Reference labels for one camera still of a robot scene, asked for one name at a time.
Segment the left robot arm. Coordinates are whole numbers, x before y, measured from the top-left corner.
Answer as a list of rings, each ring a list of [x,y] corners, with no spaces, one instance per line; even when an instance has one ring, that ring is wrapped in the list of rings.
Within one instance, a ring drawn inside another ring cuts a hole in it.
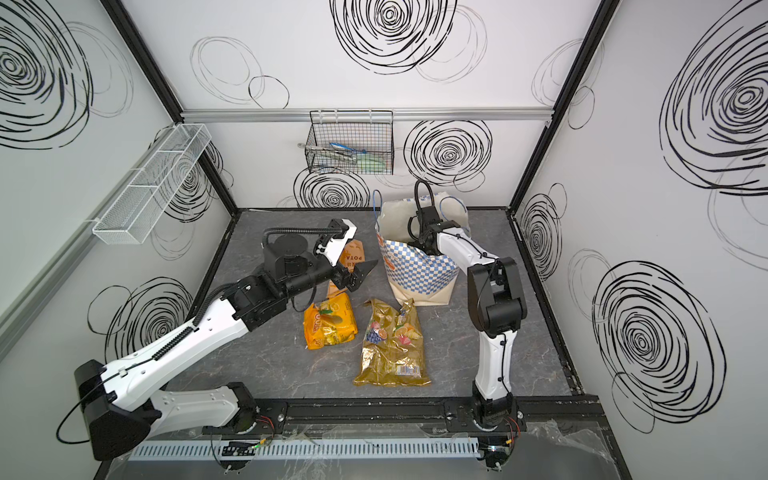
[[[197,313],[139,350],[102,364],[96,360],[74,373],[80,411],[93,457],[107,461],[144,440],[201,427],[216,433],[247,433],[263,417],[241,382],[203,391],[171,392],[164,385],[220,347],[256,330],[292,305],[297,295],[324,282],[357,290],[375,261],[353,269],[340,262],[356,225],[334,218],[323,228],[265,230],[263,262],[254,272],[211,292]]]

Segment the beige sweet potato snack bag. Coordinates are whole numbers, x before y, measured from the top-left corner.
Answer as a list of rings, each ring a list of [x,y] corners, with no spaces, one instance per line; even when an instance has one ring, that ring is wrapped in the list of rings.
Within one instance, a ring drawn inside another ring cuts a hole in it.
[[[349,241],[339,258],[339,262],[341,265],[345,266],[347,270],[352,273],[354,271],[354,268],[359,264],[366,260],[365,257],[365,251],[364,251],[364,245],[363,242],[360,240],[351,240]],[[332,298],[333,296],[336,296],[340,292],[340,289],[336,287],[336,285],[330,281],[328,283],[327,288],[327,297]]]

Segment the orange yellow snack bag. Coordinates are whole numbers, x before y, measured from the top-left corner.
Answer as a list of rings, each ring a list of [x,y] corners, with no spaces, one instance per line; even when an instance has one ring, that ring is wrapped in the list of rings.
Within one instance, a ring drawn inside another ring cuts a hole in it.
[[[309,350],[319,350],[352,341],[358,333],[347,292],[312,304],[303,314],[304,338]]]

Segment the blue checkered paper bag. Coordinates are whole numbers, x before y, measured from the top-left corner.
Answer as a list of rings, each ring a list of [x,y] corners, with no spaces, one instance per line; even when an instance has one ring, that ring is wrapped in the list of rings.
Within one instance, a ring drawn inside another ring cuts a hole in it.
[[[416,201],[412,198],[385,201],[375,209],[377,242],[388,284],[400,304],[412,300],[416,306],[445,306],[450,303],[459,267],[446,255],[410,246],[409,220],[416,231]]]

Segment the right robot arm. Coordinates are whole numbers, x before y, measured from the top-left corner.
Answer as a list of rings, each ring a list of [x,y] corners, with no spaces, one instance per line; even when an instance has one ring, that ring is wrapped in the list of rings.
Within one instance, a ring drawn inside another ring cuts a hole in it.
[[[473,416],[484,430],[515,419],[518,407],[511,385],[514,341],[527,316],[517,263],[481,247],[453,220],[438,212],[431,185],[414,185],[419,231],[407,228],[411,245],[427,254],[449,257],[466,275],[468,314],[479,332],[478,372],[472,385]]]

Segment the gold candy bag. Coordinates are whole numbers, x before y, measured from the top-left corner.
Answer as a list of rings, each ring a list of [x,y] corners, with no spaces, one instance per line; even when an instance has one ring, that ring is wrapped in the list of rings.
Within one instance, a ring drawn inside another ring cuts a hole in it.
[[[412,299],[395,308],[370,299],[371,317],[365,330],[360,372],[354,384],[380,387],[421,387],[431,383],[426,369],[424,336]]]

